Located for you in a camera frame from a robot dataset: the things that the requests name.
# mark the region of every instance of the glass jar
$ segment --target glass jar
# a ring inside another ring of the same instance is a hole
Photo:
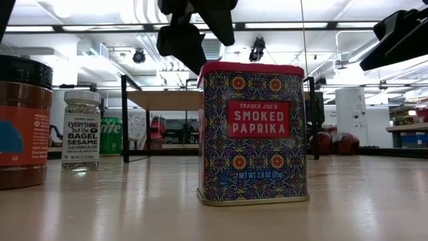
[[[101,96],[98,93],[70,90],[64,94],[62,151],[63,171],[95,170],[100,158]]]
[[[51,85],[50,67],[0,56],[0,189],[45,182]]]

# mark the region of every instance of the red lid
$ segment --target red lid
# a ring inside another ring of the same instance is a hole
[[[240,72],[255,72],[255,73],[272,73],[272,74],[289,74],[304,77],[304,71],[301,67],[275,64],[241,64],[234,62],[208,62],[202,66],[199,74],[198,87],[204,75],[212,71],[240,71]]]

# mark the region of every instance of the trader joe's label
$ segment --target trader joe's label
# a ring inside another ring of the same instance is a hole
[[[62,162],[98,161],[100,158],[100,116],[66,113]]]
[[[230,100],[228,104],[229,137],[290,137],[290,103]]]

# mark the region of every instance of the sprite bottle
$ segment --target sprite bottle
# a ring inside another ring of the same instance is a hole
[[[100,154],[115,155],[122,151],[122,120],[105,117],[101,120]]]

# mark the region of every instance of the patterned tin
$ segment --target patterned tin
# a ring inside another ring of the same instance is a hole
[[[309,198],[303,75],[294,66],[203,66],[197,195],[204,204]]]

